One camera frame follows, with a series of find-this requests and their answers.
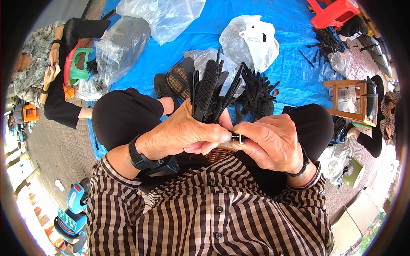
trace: green license plate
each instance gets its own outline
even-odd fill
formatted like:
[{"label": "green license plate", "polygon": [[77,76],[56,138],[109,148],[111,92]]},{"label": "green license plate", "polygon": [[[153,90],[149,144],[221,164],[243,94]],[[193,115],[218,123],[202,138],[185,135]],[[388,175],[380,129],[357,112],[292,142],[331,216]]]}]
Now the green license plate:
[{"label": "green license plate", "polygon": [[67,225],[69,226],[73,231],[75,231],[77,227],[77,223],[70,217],[68,216],[67,213],[65,213],[60,207],[58,208],[58,217]]}]

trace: wristwatch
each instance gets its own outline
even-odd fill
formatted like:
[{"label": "wristwatch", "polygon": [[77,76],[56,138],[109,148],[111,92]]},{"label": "wristwatch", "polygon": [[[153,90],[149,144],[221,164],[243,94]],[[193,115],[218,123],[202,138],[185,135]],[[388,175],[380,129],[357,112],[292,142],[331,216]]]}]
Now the wristwatch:
[{"label": "wristwatch", "polygon": [[60,39],[54,39],[53,42],[51,42],[51,45],[53,45],[54,43],[61,45],[62,41]]},{"label": "wristwatch", "polygon": [[307,157],[308,155],[306,154],[305,149],[302,146],[301,146],[301,148],[302,148],[302,155],[303,155],[302,169],[298,173],[288,173],[287,175],[289,175],[290,177],[298,177],[299,175],[304,173],[305,170],[306,170],[306,166],[310,163],[309,158]]},{"label": "wristwatch", "polygon": [[143,171],[147,168],[155,169],[161,164],[164,163],[162,160],[151,161],[148,160],[143,154],[138,153],[137,149],[135,148],[135,141],[139,138],[140,135],[137,135],[129,144],[128,144],[128,152],[131,157],[131,164],[135,168],[140,171]]}]

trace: brown checkered shirt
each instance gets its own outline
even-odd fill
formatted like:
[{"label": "brown checkered shirt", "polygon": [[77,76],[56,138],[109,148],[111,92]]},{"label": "brown checkered shirt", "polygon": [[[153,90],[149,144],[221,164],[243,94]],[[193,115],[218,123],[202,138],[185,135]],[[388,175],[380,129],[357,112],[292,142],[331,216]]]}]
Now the brown checkered shirt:
[{"label": "brown checkered shirt", "polygon": [[234,156],[152,190],[149,202],[137,193],[140,182],[105,156],[93,175],[91,255],[327,255],[333,248],[320,167],[306,187],[287,187],[275,199]]}]

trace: sitting woman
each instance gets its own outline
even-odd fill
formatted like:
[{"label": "sitting woman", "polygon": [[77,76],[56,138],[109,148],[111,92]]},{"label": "sitting woman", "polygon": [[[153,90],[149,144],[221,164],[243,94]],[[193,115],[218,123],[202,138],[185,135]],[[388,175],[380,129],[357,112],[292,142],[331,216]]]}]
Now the sitting woman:
[{"label": "sitting woman", "polygon": [[400,96],[397,93],[388,91],[383,95],[383,80],[379,75],[371,78],[377,85],[378,94],[378,112],[377,125],[373,128],[372,137],[357,130],[352,123],[349,123],[345,129],[345,136],[356,136],[356,141],[363,145],[373,157],[378,157],[382,151],[382,139],[387,145],[395,144],[394,121],[396,105],[399,103]]},{"label": "sitting woman", "polygon": [[91,117],[92,108],[65,101],[64,75],[60,71],[78,39],[102,37],[110,23],[72,18],[34,31],[14,66],[11,82],[16,95],[43,109],[47,119],[74,129],[79,118]]}]

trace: electric scooter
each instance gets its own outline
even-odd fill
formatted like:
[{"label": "electric scooter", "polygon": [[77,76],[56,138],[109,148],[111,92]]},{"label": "electric scooter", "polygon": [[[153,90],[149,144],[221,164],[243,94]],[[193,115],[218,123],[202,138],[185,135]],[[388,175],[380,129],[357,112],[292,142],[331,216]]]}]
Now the electric scooter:
[{"label": "electric scooter", "polygon": [[87,241],[87,216],[86,208],[91,191],[89,178],[71,185],[67,197],[67,209],[58,209],[54,219],[54,227],[65,240],[66,246],[70,244],[74,253],[81,254]]}]

